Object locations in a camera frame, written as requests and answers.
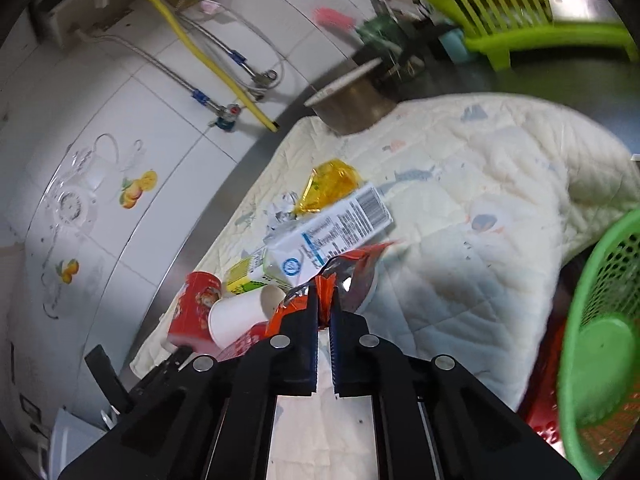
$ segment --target blue circular logo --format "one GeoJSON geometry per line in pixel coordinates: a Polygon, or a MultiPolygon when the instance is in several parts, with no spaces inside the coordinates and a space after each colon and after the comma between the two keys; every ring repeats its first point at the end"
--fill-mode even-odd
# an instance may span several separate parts
{"type": "Polygon", "coordinates": [[[284,273],[287,276],[295,276],[296,274],[299,274],[300,267],[300,262],[295,258],[288,258],[287,260],[284,260],[284,263],[282,264],[282,270],[284,270],[284,273]]]}

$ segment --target yellow plastic wrapper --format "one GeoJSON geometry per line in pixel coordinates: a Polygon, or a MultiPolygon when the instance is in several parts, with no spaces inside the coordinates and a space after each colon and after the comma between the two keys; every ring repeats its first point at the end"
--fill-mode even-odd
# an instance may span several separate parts
{"type": "Polygon", "coordinates": [[[361,183],[362,179],[355,168],[339,158],[324,162],[313,169],[294,212],[317,213],[358,189],[361,183]]]}

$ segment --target barcode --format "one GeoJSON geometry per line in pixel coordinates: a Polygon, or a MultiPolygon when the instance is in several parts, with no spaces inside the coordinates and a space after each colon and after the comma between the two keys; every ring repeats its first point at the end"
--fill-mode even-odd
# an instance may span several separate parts
{"type": "Polygon", "coordinates": [[[385,208],[382,207],[375,190],[369,189],[365,194],[357,197],[356,200],[369,220],[371,227],[375,229],[386,220],[385,208]]]}

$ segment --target dish rack leg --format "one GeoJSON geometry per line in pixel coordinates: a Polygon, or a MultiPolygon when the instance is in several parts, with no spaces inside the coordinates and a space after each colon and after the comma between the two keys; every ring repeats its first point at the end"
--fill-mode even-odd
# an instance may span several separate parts
{"type": "Polygon", "coordinates": [[[489,63],[491,63],[492,68],[496,71],[503,70],[511,66],[511,57],[506,48],[491,50],[486,53],[486,56],[489,58],[489,63]]]}
{"type": "Polygon", "coordinates": [[[635,44],[632,45],[627,45],[625,47],[626,50],[626,54],[629,56],[629,61],[631,62],[638,62],[638,47],[636,47],[635,44]]]}

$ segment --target white paper cup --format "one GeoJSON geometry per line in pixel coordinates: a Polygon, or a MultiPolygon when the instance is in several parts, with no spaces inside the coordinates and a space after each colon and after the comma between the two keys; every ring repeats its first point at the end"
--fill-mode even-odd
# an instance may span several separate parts
{"type": "Polygon", "coordinates": [[[213,342],[225,349],[256,323],[270,320],[284,296],[277,286],[265,285],[218,300],[209,311],[213,342]]]}

